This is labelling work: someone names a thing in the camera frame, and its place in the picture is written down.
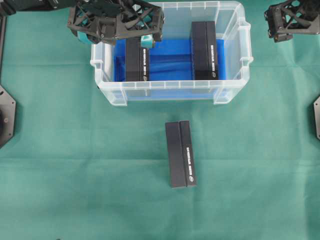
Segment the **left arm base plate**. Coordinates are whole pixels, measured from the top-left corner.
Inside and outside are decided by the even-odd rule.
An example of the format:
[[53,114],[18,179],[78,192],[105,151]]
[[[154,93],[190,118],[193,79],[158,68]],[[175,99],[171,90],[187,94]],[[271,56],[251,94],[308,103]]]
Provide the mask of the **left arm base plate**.
[[13,136],[15,129],[16,101],[0,86],[0,147]]

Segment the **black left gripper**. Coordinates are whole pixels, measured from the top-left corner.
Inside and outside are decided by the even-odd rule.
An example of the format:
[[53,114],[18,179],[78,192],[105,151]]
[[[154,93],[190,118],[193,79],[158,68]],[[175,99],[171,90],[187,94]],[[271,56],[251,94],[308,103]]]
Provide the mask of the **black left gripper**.
[[162,41],[164,12],[144,0],[77,0],[70,7],[67,27],[82,43],[138,38],[142,48]]

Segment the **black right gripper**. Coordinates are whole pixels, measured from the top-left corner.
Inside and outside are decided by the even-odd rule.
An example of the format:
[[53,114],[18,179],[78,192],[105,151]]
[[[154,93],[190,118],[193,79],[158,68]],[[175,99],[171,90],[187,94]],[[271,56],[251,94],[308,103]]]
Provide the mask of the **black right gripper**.
[[273,4],[264,12],[268,37],[274,42],[289,41],[294,34],[320,33],[320,2],[318,0],[286,0]]

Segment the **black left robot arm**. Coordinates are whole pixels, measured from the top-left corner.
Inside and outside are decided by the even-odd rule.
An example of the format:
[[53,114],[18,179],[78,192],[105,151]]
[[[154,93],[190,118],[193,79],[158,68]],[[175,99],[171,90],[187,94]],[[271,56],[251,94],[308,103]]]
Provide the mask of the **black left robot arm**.
[[143,48],[162,41],[165,15],[144,0],[2,0],[0,16],[69,9],[67,27],[81,42],[115,45],[136,38]]

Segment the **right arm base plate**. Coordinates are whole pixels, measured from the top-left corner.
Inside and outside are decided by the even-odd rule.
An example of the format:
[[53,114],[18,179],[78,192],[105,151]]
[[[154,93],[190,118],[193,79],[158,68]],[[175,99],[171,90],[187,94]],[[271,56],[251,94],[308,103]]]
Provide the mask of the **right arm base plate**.
[[316,137],[320,140],[320,96],[313,103]]

